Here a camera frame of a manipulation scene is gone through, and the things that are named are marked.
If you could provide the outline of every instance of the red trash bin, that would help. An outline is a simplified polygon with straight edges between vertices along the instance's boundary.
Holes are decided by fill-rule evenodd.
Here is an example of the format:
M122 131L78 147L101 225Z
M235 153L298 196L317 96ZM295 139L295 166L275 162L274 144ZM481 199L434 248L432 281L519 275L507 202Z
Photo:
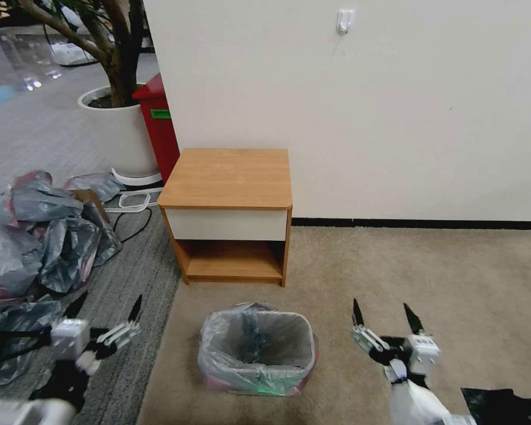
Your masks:
M153 152L158 160L159 172L165 183L179 159L179 147L165 98L161 74L157 74L145 86L136 90L132 97L140 102Z

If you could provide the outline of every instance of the beige carpet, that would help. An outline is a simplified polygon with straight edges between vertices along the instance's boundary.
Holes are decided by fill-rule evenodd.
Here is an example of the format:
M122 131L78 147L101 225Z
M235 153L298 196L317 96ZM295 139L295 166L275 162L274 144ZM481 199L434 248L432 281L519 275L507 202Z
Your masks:
M409 331L402 302L443 354L428 380L453 413L460 387L531 397L531 231L291 229L287 287L181 284L139 424L388 424L382 368L352 343L352 297L380 335ZM301 396L207 390L196 364L206 315L245 301L304 314L320 360Z

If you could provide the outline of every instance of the trash can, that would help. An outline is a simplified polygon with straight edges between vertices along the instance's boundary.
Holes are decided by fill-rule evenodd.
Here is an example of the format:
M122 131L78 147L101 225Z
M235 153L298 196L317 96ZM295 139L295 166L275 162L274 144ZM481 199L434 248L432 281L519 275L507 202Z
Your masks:
M316 364L317 346L304 316L244 303L206 318L198 364L209 388L298 395Z
M147 84L136 90L132 97L140 102L153 152L165 184L179 159L179 147L165 98L161 74L157 74Z

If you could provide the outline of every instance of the plastic container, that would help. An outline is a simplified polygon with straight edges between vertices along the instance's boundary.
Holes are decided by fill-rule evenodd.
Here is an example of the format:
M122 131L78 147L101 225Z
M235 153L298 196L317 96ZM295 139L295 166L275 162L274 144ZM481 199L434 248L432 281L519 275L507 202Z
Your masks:
M198 362L209 388L298 395L315 366L317 346L301 314L245 303L206 318Z

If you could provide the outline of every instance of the white wall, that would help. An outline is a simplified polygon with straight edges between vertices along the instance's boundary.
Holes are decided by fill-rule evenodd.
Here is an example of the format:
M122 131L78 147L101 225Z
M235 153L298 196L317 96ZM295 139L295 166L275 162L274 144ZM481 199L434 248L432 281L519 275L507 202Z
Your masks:
M295 217L531 220L531 0L145 4L179 147L288 147Z

